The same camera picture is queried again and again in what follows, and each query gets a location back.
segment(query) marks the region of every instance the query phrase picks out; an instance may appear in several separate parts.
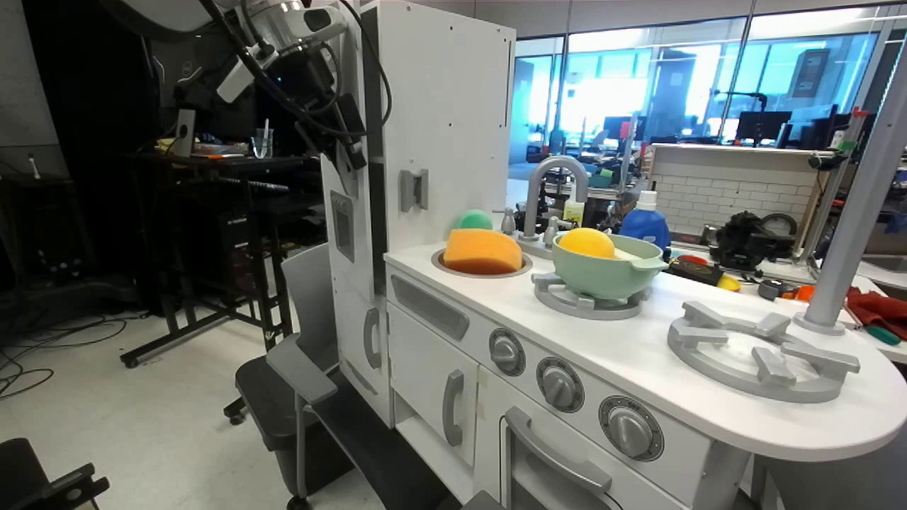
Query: toy kitchen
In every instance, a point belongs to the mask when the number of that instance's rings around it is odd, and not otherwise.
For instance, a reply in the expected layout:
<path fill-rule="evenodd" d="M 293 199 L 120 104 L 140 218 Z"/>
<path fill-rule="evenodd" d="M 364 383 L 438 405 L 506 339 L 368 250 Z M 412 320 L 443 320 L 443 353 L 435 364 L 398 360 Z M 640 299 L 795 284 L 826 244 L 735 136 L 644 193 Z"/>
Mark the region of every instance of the toy kitchen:
<path fill-rule="evenodd" d="M 368 167 L 323 172 L 341 367 L 459 500 L 779 507 L 766 464 L 898 437 L 907 384 L 863 335 L 663 274 L 647 240 L 511 235 L 511 27 L 409 2 L 364 24 L 395 109 L 343 47 L 371 121 Z"/>

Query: window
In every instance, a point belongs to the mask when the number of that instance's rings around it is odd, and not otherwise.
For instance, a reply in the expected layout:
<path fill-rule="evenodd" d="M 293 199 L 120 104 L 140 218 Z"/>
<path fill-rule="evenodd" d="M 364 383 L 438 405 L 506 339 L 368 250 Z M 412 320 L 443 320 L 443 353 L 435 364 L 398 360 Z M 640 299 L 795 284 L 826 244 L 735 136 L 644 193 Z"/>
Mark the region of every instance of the window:
<path fill-rule="evenodd" d="M 625 119 L 640 121 L 639 142 L 735 142 L 739 114 L 759 109 L 790 114 L 788 145 L 822 148 L 834 109 L 873 98 L 880 34 L 905 12 L 766 14 L 745 43 L 742 16 L 518 43 L 511 163 L 540 163 L 551 142 L 609 153 Z"/>

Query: wire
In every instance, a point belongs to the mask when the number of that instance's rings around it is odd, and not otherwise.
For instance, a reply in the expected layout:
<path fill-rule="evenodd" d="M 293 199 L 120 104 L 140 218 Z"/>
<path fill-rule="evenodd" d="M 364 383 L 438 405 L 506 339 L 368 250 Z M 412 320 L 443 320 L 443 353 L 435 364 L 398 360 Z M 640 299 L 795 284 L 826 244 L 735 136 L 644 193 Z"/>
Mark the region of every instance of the wire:
<path fill-rule="evenodd" d="M 122 318 L 92 320 L 92 322 L 76 325 L 76 328 L 62 328 L 56 336 L 48 336 L 48 339 L 41 339 L 41 343 L 22 343 L 22 352 L 86 349 L 86 346 L 107 343 L 107 339 L 114 339 L 117 335 L 122 335 L 131 320 L 140 320 L 140 318 L 147 318 L 147 315 L 122 315 Z M 97 328 L 97 325 L 114 322 L 114 320 L 120 320 L 120 328 L 110 330 L 110 335 L 106 335 L 106 336 L 79 339 L 79 343 L 56 343 L 56 339 L 62 339 L 62 336 L 71 336 L 71 335 L 76 335 L 76 330 L 89 330 L 89 328 Z M 0 374 L 0 400 L 11 400 L 11 396 L 21 396 L 21 394 L 28 394 L 28 391 L 46 384 L 48 380 L 54 380 L 54 367 L 25 367 L 17 357 L 11 357 L 11 353 L 5 353 L 5 352 L 0 352 L 0 357 L 5 360 L 5 364 L 0 364 L 0 371 L 8 367 L 8 364 L 14 367 L 14 371 L 5 374 L 5 377 Z M 22 384 L 22 388 L 14 388 L 21 380 L 28 380 L 28 377 L 35 377 L 35 374 L 41 374 L 35 383 L 28 383 L 28 384 Z"/>
<path fill-rule="evenodd" d="M 351 6 L 350 6 L 350 0 L 341 0 L 341 2 L 343 2 L 343 6 L 345 6 L 345 12 L 351 14 L 351 19 L 358 19 L 361 34 L 364 34 L 364 46 L 365 46 L 365 51 L 368 51 L 368 60 L 378 64 L 378 73 L 381 73 L 381 82 L 382 82 L 382 87 L 385 87 L 385 98 L 388 98 L 388 107 L 385 107 L 385 114 L 382 114 L 381 124 L 388 124 L 388 119 L 392 119 L 392 114 L 395 114 L 395 90 L 392 90 L 392 80 L 388 80 L 388 73 L 385 73 L 385 64 L 382 64 L 382 61 L 381 61 L 381 57 L 378 57 L 378 46 L 374 46 L 374 40 L 365 34 L 364 16 L 358 14 L 358 7 L 351 7 Z"/>
<path fill-rule="evenodd" d="M 232 54 L 251 68 L 251 73 L 265 84 L 265 90 L 293 115 L 299 115 L 300 121 L 310 121 L 306 109 L 282 90 L 282 84 L 266 77 L 266 71 L 259 64 L 259 60 L 253 60 L 245 47 L 245 40 L 232 30 L 232 24 L 226 23 L 226 16 L 221 14 L 221 7 L 214 0 L 200 0 L 204 6 L 204 12 L 221 24 L 221 30 L 226 34 L 226 43 L 232 46 Z"/>
<path fill-rule="evenodd" d="M 11 396 L 21 396 L 21 394 L 28 394 L 41 384 L 46 384 L 51 377 L 54 377 L 54 367 L 25 367 L 22 362 L 17 362 L 11 353 L 0 352 L 0 357 L 5 357 L 5 364 L 14 364 L 14 374 L 8 377 L 0 377 L 0 400 L 11 400 Z M 35 374 L 44 374 L 41 380 L 22 384 L 22 388 L 14 388 L 21 380 L 25 377 L 35 377 Z"/>
<path fill-rule="evenodd" d="M 110 335 L 106 335 L 106 336 L 79 339 L 79 343 L 61 343 L 62 336 L 71 336 L 71 335 L 76 335 L 76 330 L 86 330 L 86 328 L 93 328 L 93 325 L 102 325 L 102 322 L 114 322 L 114 320 L 106 318 L 106 320 L 92 322 L 92 325 L 69 328 L 69 330 L 62 330 L 62 335 L 56 335 L 56 336 L 51 336 L 51 339 L 22 343 L 22 346 L 25 346 L 25 349 L 35 349 L 35 352 L 86 349 L 86 346 L 97 346 L 97 343 L 107 343 L 107 339 L 120 336 L 120 335 L 127 328 L 131 320 L 122 318 L 120 325 L 117 325 Z"/>

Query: stove knob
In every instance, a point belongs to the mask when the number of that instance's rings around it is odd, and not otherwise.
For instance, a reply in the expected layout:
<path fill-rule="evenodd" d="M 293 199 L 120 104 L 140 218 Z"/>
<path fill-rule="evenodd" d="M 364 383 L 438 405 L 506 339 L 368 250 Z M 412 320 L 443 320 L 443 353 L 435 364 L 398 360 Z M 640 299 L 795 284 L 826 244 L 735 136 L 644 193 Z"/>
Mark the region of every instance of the stove knob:
<path fill-rule="evenodd" d="M 544 360 L 540 364 L 540 388 L 557 411 L 572 414 L 585 405 L 585 384 L 562 360 Z"/>
<path fill-rule="evenodd" d="M 639 401 L 625 396 L 602 405 L 602 427 L 606 439 L 629 458 L 654 458 L 663 449 L 659 422 Z"/>
<path fill-rule="evenodd" d="M 493 330 L 487 349 L 490 349 L 493 364 L 508 377 L 518 377 L 523 367 L 527 364 L 527 357 L 511 330 L 501 330 L 501 328 Z"/>

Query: orange toy food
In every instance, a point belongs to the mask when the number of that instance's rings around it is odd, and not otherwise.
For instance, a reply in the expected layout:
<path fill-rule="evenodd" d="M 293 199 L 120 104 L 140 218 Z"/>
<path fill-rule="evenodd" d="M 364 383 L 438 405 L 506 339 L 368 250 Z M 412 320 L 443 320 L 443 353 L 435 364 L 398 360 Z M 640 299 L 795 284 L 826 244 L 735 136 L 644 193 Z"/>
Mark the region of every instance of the orange toy food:
<path fill-rule="evenodd" d="M 523 250 L 493 228 L 453 228 L 443 264 L 453 271 L 506 274 L 523 268 Z"/>

